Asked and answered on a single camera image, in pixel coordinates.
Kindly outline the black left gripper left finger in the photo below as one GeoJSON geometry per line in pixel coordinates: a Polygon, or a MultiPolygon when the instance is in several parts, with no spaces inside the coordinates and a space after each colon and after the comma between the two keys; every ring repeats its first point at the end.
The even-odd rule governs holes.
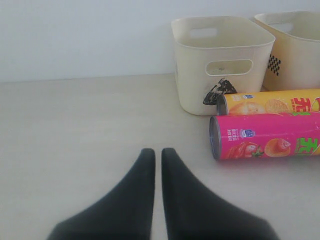
{"type": "Polygon", "coordinates": [[[123,179],[103,198],[58,223],[50,240],[149,240],[155,199],[156,156],[141,150],[123,179]]]}

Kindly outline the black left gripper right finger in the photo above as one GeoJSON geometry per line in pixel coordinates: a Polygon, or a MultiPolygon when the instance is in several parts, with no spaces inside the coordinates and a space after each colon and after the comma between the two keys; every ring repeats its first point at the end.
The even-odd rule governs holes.
{"type": "Polygon", "coordinates": [[[170,240],[277,240],[272,226],[207,188],[174,148],[161,152],[162,199],[170,240]]]}

